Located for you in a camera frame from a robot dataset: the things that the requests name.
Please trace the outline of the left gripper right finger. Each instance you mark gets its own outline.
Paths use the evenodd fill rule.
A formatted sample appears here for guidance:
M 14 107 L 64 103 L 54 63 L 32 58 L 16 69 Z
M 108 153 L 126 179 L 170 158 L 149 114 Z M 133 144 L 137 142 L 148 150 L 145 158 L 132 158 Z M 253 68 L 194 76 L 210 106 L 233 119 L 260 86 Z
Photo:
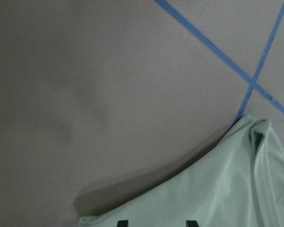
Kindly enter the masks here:
M 199 225 L 196 220 L 187 220 L 186 227 L 199 227 Z

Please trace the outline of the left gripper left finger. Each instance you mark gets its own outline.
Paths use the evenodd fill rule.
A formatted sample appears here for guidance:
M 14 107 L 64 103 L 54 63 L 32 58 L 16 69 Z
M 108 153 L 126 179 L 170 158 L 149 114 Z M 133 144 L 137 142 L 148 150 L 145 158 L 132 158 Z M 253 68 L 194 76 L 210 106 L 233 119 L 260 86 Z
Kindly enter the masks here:
M 120 220 L 120 221 L 118 221 L 117 227 L 128 227 L 128 220 Z

